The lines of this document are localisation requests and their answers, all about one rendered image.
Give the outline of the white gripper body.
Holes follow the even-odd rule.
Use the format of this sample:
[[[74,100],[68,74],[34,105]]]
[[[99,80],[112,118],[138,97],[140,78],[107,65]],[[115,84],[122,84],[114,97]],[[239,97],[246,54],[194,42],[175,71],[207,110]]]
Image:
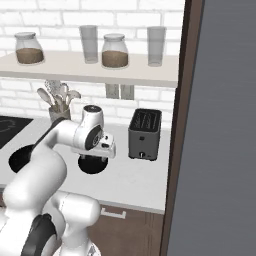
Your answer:
[[[114,158],[116,156],[116,145],[105,143],[99,143],[96,147],[91,150],[82,150],[72,147],[71,151],[81,155],[91,155],[96,157]]]

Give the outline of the small black bowl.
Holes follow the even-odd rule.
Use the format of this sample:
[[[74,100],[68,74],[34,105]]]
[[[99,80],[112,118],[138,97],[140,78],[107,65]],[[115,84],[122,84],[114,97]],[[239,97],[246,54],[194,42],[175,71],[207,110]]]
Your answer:
[[[78,158],[78,166],[80,170],[90,175],[102,172],[107,167],[107,164],[108,159],[105,157],[81,155]]]

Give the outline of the brown wooden cabinet side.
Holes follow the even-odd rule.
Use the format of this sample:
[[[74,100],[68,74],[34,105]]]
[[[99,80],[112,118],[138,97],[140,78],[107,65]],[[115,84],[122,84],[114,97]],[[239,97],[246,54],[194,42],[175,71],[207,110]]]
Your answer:
[[[185,0],[159,256],[167,256],[205,0]]]

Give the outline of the grey cabinet door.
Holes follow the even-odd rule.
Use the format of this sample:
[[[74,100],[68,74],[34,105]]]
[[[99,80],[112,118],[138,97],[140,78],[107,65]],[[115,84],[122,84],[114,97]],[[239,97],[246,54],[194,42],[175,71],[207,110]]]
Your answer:
[[[256,0],[205,0],[169,256],[256,256]]]

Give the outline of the dark grey toaster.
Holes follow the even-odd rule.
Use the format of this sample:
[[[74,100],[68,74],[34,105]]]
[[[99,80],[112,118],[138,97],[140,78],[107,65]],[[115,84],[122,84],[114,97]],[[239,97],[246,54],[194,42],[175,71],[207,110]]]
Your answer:
[[[128,127],[128,156],[155,161],[161,133],[162,112],[137,108]]]

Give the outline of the pale wooden ladle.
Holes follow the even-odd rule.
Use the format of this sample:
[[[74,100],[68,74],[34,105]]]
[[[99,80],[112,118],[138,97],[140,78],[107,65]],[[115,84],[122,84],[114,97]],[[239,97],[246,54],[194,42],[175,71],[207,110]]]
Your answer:
[[[69,105],[71,103],[71,101],[75,98],[80,99],[81,94],[76,90],[69,91],[68,94],[67,94],[67,105]]]

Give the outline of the pale wooden spatula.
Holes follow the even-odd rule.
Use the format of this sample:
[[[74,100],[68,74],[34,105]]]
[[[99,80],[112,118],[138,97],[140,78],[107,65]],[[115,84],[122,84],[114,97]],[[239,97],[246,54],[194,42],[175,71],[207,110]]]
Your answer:
[[[68,95],[69,87],[66,83],[62,83],[60,85],[60,95],[62,96],[62,101],[66,102],[66,98]]]

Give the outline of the pale slotted spatula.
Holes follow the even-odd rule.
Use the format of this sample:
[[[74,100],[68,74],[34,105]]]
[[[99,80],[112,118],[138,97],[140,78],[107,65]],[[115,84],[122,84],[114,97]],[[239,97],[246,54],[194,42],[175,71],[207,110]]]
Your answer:
[[[45,87],[54,100],[57,101],[60,93],[61,82],[59,80],[46,80]]]

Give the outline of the pale wooden spoon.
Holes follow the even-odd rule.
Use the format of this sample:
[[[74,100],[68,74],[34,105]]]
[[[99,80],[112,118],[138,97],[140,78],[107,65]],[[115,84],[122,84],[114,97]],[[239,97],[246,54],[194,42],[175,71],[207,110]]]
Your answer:
[[[51,102],[51,98],[50,96],[48,95],[48,93],[43,89],[43,88],[39,88],[37,90],[37,93],[38,95],[40,96],[40,98],[42,100],[44,100],[46,103],[48,103],[49,105],[52,105],[52,102]]]

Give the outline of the brown wooden drawer front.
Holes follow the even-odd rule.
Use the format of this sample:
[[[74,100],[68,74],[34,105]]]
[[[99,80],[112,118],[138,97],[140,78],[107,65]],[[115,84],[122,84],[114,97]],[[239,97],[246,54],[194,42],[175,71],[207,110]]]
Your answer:
[[[163,216],[161,214],[102,205],[109,212],[126,211],[126,219],[100,216],[88,228],[89,237],[102,256],[159,256]]]

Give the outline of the black hob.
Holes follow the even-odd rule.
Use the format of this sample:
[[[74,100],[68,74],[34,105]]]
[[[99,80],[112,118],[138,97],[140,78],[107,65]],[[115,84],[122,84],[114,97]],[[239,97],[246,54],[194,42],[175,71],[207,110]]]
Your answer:
[[[32,122],[30,118],[0,115],[0,149]]]

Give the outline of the glass jar with brown filling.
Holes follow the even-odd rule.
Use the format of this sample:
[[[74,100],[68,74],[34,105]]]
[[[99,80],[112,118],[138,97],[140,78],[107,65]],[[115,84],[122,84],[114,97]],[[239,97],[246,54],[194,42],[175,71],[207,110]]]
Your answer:
[[[125,35],[110,33],[104,36],[102,48],[102,65],[106,68],[124,68],[129,63],[128,49],[125,43]]]
[[[18,32],[16,39],[16,57],[20,64],[37,64],[44,60],[44,53],[35,32]]]

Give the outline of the clear drinking glass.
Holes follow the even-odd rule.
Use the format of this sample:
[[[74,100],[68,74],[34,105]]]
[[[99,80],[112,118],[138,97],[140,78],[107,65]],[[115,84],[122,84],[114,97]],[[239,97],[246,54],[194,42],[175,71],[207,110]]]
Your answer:
[[[98,30],[96,25],[79,27],[84,60],[87,64],[98,62]]]
[[[147,28],[148,65],[159,67],[162,65],[165,45],[166,28],[151,26]]]

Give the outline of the grey wall outlet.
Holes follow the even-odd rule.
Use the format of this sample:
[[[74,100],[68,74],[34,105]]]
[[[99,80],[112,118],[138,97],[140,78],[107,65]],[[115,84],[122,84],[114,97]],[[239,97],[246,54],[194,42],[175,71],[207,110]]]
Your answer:
[[[122,85],[121,86],[121,98],[124,100],[134,99],[134,86],[133,85]]]
[[[119,85],[118,84],[106,84],[106,97],[111,99],[119,98]]]

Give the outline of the beige wall shelf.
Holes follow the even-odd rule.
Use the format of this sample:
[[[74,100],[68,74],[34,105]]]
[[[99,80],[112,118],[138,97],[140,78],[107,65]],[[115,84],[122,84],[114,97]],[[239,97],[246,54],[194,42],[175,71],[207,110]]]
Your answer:
[[[146,55],[130,54],[129,65],[117,70],[100,62],[86,64],[81,52],[46,51],[44,56],[45,61],[35,65],[19,64],[15,53],[0,57],[0,77],[169,88],[178,84],[177,56],[165,56],[160,67],[150,67]]]

